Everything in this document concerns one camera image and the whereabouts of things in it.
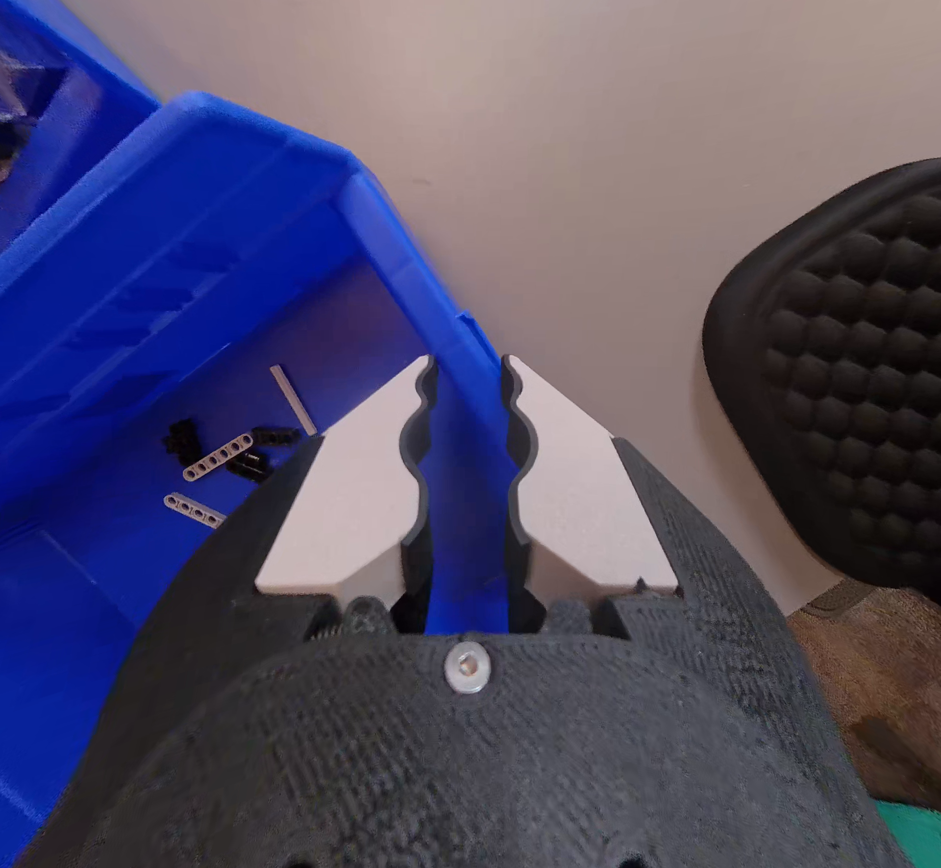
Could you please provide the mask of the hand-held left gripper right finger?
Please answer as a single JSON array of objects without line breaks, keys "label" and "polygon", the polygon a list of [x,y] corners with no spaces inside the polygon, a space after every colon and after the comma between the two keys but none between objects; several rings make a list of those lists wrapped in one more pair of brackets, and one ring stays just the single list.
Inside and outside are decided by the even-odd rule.
[{"label": "hand-held left gripper right finger", "polygon": [[653,593],[679,582],[614,436],[518,357],[504,356],[506,569],[539,603]]}]

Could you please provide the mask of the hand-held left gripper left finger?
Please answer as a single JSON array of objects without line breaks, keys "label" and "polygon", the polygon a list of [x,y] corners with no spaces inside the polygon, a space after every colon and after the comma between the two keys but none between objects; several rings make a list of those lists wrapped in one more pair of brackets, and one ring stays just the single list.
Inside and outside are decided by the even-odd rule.
[{"label": "hand-held left gripper left finger", "polygon": [[422,356],[325,433],[255,579],[259,592],[415,597],[433,571],[429,489],[439,367]]}]

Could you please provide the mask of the grey lego axle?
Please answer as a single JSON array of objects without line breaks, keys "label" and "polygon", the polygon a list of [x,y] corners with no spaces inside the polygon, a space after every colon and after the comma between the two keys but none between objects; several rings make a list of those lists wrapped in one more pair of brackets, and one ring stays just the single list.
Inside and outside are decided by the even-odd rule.
[{"label": "grey lego axle", "polygon": [[310,416],[305,405],[302,403],[299,393],[295,390],[285,370],[281,367],[281,365],[272,365],[270,366],[269,370],[282,395],[295,414],[304,433],[307,436],[318,435],[319,431],[314,424],[312,417]]}]

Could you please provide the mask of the grey lego beam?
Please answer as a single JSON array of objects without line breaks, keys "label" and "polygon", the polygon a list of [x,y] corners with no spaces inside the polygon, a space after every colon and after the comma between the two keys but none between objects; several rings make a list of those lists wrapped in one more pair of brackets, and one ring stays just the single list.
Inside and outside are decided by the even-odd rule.
[{"label": "grey lego beam", "polygon": [[221,512],[180,493],[166,494],[163,501],[168,509],[182,514],[211,530],[218,529],[226,521],[226,516]]},{"label": "grey lego beam", "polygon": [[240,434],[196,462],[188,464],[182,470],[182,477],[188,483],[196,482],[229,462],[237,460],[238,457],[251,450],[254,444],[252,433]]}]

